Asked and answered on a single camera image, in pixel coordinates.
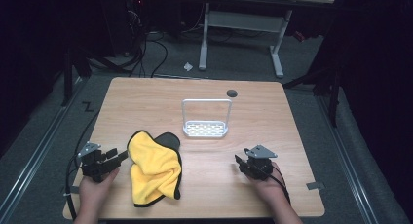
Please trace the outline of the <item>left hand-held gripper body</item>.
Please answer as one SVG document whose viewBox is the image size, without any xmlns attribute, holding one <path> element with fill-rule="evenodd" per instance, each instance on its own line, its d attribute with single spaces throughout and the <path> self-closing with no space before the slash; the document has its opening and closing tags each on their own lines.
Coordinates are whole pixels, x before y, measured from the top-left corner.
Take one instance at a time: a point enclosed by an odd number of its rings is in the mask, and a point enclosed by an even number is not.
<svg viewBox="0 0 413 224">
<path fill-rule="evenodd" d="M 83 175 L 95 182 L 102 182 L 103 176 L 115 169 L 113 159 L 118 155 L 107 159 L 100 147 L 100 144 L 87 142 L 78 153 Z"/>
</svg>

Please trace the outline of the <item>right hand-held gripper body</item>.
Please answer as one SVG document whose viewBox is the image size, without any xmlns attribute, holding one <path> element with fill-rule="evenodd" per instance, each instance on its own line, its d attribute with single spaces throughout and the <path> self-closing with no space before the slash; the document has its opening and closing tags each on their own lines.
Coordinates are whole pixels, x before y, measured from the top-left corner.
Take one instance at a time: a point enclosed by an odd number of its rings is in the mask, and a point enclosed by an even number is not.
<svg viewBox="0 0 413 224">
<path fill-rule="evenodd" d="M 247 155 L 247 172 L 245 175 L 253 179 L 266 180 L 273 172 L 272 158 L 278 155 L 263 145 L 252 149 L 245 148 Z"/>
</svg>

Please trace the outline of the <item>yellow and grey microfibre cloth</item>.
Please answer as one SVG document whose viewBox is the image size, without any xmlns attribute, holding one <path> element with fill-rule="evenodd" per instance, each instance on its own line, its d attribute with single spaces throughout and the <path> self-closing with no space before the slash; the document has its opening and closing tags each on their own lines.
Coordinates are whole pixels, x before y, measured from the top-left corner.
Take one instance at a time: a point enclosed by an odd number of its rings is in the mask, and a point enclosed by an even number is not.
<svg viewBox="0 0 413 224">
<path fill-rule="evenodd" d="M 180 140 L 164 132 L 153 137 L 147 131 L 137 131 L 128 142 L 132 160 L 131 191 L 135 207 L 148 207 L 168 197 L 179 200 L 182 178 Z"/>
</svg>

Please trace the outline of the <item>person's right hand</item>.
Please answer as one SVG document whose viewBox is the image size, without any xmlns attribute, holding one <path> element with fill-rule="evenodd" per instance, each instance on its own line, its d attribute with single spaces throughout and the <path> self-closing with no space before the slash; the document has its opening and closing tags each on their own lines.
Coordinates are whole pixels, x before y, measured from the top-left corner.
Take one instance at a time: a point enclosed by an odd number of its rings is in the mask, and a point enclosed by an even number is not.
<svg viewBox="0 0 413 224">
<path fill-rule="evenodd" d="M 269 205 L 270 201 L 274 199 L 286 199 L 288 198 L 285 195 L 285 182 L 282 177 L 279 166 L 272 162 L 273 172 L 269 178 L 266 180 L 252 179 L 249 181 L 257 192 L 258 196 Z"/>
</svg>

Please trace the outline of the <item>person's left hand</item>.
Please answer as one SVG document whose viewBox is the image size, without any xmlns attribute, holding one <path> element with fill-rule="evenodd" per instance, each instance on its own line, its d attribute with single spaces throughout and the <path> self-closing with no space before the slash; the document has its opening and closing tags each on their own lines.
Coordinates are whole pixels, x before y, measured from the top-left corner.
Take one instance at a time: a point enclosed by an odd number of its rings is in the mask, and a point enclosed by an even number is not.
<svg viewBox="0 0 413 224">
<path fill-rule="evenodd" d="M 102 205 L 119 171 L 115 168 L 102 182 L 95 182 L 90 177 L 84 176 L 79 187 L 81 205 L 91 207 Z"/>
</svg>

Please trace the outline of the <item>white metal cloth rack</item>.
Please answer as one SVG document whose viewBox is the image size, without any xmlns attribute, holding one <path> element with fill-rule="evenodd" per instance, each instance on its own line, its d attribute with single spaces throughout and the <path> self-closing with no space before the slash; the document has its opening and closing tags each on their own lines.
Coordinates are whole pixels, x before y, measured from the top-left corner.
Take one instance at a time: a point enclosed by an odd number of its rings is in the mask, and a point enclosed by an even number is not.
<svg viewBox="0 0 413 224">
<path fill-rule="evenodd" d="M 192 138 L 222 138 L 229 129 L 230 99 L 183 99 L 183 131 Z"/>
</svg>

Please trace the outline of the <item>black metal stand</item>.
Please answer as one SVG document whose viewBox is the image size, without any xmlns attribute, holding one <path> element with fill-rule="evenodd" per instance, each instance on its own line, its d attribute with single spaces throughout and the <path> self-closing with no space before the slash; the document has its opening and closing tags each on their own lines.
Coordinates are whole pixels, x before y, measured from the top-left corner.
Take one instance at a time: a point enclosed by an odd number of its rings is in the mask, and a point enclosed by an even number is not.
<svg viewBox="0 0 413 224">
<path fill-rule="evenodd" d="M 82 48 L 68 48 L 64 54 L 63 106 L 67 106 L 73 96 L 73 70 L 76 70 L 81 78 L 89 78 L 92 74 L 87 55 Z"/>
<path fill-rule="evenodd" d="M 327 105 L 327 117 L 329 123 L 336 128 L 336 111 L 339 104 L 339 89 L 341 81 L 342 67 L 330 66 L 310 72 L 304 76 L 294 79 L 283 84 L 285 89 L 291 89 L 299 84 L 315 82 L 313 94 L 315 96 L 329 95 L 329 103 Z"/>
</svg>

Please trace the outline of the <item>dark computer tower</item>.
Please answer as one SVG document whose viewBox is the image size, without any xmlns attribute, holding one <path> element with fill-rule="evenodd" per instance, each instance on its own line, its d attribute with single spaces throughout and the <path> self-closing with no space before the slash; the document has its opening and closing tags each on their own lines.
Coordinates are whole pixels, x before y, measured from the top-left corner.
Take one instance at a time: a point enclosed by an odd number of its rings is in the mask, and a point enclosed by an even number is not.
<svg viewBox="0 0 413 224">
<path fill-rule="evenodd" d="M 145 34 L 145 14 L 143 0 L 125 0 L 128 26 L 131 31 L 131 51 L 137 55 Z"/>
</svg>

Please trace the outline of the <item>wooden desk with white legs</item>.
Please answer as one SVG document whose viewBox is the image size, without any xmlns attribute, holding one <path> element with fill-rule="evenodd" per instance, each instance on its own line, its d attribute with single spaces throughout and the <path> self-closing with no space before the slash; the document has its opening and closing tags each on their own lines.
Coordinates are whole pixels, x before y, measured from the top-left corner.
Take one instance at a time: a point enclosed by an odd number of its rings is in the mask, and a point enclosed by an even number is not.
<svg viewBox="0 0 413 224">
<path fill-rule="evenodd" d="M 275 0 L 283 4 L 304 4 L 316 6 L 330 6 L 335 0 Z M 282 44 L 285 31 L 290 22 L 292 8 L 288 7 L 282 10 L 280 16 L 271 16 L 270 14 L 247 13 L 245 10 L 212 10 L 210 8 L 211 1 L 208 0 L 204 4 L 204 25 L 203 25 L 203 41 L 201 44 L 199 69 L 207 69 L 208 55 L 208 30 L 211 27 L 240 29 L 256 32 L 269 32 L 277 35 L 275 44 L 269 47 L 270 56 L 272 59 L 275 74 L 278 78 L 283 77 L 282 64 L 279 56 L 279 49 Z"/>
</svg>

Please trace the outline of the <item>metal floor rail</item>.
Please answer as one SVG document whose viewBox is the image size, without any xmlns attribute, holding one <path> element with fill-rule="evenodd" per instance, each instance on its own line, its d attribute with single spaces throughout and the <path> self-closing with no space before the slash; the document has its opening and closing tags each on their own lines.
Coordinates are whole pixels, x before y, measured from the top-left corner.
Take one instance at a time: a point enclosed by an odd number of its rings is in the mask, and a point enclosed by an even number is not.
<svg viewBox="0 0 413 224">
<path fill-rule="evenodd" d="M 330 134 L 333 137 L 334 145 L 338 154 L 339 162 L 342 170 L 346 176 L 349 187 L 356 201 L 358 210 L 362 216 L 365 224 L 379 224 L 377 216 L 371 206 L 367 194 L 365 192 L 364 186 L 362 185 L 352 160 L 347 152 L 344 141 L 340 135 L 340 132 L 336 127 L 331 124 L 328 115 L 328 107 L 323 97 L 317 97 L 316 102 L 318 104 L 319 110 L 325 120 Z"/>
<path fill-rule="evenodd" d="M 8 152 L 0 159 L 0 224 L 7 224 L 46 155 L 74 99 L 87 83 L 76 78 L 73 94 L 63 96 L 63 82 L 35 109 Z"/>
</svg>

